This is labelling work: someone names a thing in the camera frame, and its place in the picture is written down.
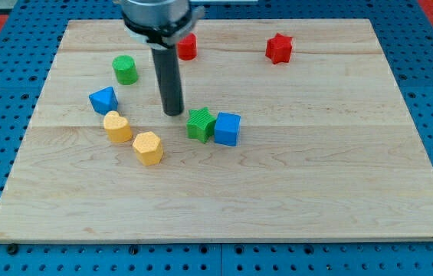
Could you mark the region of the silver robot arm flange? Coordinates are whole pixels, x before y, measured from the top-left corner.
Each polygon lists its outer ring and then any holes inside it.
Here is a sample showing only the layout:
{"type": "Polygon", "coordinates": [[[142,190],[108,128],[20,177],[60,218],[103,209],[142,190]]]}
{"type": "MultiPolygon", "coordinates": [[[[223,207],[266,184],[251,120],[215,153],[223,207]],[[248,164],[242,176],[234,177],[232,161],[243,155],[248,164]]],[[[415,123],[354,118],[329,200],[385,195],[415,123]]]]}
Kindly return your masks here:
{"type": "Polygon", "coordinates": [[[204,17],[205,7],[189,0],[119,0],[125,30],[135,41],[152,49],[175,47],[204,17]]]}

